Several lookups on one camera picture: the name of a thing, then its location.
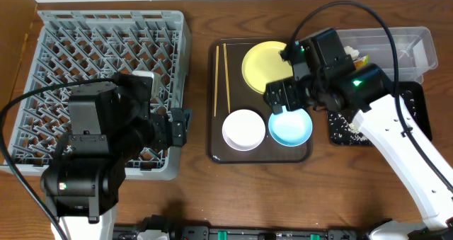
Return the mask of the light blue bowl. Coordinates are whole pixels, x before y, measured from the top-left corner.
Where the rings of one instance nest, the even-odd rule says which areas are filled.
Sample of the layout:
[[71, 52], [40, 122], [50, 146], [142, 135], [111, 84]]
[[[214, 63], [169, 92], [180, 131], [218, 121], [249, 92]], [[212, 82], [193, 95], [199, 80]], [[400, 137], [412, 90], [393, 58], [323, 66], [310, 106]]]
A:
[[278, 144], [297, 147], [306, 143], [311, 137], [313, 122], [305, 109], [287, 111], [283, 106], [281, 113], [270, 115], [268, 130]]

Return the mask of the black rectangular waste tray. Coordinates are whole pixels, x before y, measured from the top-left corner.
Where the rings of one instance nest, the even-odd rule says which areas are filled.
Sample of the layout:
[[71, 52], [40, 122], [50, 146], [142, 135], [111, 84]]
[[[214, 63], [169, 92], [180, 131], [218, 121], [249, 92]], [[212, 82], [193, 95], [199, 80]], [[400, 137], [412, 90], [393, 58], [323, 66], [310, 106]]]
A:
[[401, 97], [404, 100], [408, 112], [423, 131], [426, 137], [432, 141], [432, 131], [425, 103], [423, 87], [415, 81], [402, 81], [400, 83]]

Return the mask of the pile of rice leftovers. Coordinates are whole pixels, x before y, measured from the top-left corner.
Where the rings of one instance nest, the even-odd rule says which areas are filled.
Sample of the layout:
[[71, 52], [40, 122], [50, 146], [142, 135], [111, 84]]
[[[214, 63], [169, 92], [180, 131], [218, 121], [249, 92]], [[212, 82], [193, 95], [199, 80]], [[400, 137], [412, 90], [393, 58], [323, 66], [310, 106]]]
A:
[[328, 110], [328, 134], [331, 144], [369, 146], [371, 142], [340, 113]]

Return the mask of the white round bowl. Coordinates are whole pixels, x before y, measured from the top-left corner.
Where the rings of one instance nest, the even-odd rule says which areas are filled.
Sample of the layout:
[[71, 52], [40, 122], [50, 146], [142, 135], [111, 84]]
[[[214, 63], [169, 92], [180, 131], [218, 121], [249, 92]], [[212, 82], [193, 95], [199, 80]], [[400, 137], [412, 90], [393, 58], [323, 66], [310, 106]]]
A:
[[252, 110], [240, 109], [229, 114], [222, 124], [222, 137], [232, 149], [247, 152], [265, 138], [264, 120]]

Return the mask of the white tissue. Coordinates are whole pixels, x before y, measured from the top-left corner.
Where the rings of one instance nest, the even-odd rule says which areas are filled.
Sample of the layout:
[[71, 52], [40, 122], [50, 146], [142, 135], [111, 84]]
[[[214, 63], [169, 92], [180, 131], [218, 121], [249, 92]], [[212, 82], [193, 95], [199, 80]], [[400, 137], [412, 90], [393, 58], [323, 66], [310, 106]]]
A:
[[344, 50], [347, 55], [351, 56], [352, 60], [358, 59], [358, 57], [360, 55], [360, 52], [358, 50], [352, 48], [351, 46], [345, 46]]

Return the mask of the green orange snack wrapper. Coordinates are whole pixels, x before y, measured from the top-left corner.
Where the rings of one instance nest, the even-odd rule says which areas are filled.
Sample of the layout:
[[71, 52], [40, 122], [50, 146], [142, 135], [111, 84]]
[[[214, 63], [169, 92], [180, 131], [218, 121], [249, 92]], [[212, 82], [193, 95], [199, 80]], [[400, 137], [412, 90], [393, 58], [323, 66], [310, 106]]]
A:
[[354, 61], [354, 65], [355, 65], [356, 69], [359, 69], [359, 68], [365, 66], [366, 64], [368, 64], [368, 62], [369, 62], [369, 56], [365, 55], [364, 57], [357, 58]]

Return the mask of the clear plastic waste bin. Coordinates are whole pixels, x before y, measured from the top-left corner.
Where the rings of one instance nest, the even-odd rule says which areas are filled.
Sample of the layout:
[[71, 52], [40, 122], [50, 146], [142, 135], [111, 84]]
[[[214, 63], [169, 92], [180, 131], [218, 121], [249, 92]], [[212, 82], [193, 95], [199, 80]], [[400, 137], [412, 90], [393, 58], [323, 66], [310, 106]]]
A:
[[[431, 33], [426, 27], [398, 27], [390, 32], [396, 45], [400, 81], [423, 82], [425, 72], [438, 66]], [[360, 56], [378, 65], [390, 79], [394, 78], [391, 46], [381, 28], [338, 30], [343, 46], [351, 46]]]

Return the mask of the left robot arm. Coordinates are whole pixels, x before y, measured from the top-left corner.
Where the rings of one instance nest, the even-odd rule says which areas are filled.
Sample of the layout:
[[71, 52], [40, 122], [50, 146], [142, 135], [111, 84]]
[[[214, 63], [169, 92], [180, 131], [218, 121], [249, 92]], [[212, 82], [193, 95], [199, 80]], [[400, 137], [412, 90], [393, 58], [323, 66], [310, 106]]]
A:
[[116, 73], [72, 84], [71, 130], [59, 138], [40, 179], [56, 238], [111, 238], [127, 162], [145, 148], [159, 152], [187, 142], [191, 110], [150, 109], [158, 83], [154, 76]]

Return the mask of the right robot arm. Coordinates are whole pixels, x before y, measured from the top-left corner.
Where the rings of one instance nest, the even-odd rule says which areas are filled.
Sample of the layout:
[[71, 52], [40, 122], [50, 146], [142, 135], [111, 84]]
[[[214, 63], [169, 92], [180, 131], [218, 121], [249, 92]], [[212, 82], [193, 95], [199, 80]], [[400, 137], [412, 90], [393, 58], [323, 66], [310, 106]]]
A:
[[309, 106], [351, 115], [356, 128], [380, 151], [413, 198], [420, 224], [394, 220], [365, 239], [451, 239], [452, 167], [415, 122], [399, 82], [369, 63], [355, 67], [330, 28], [289, 42], [280, 52], [293, 75], [270, 82], [264, 100], [276, 114]]

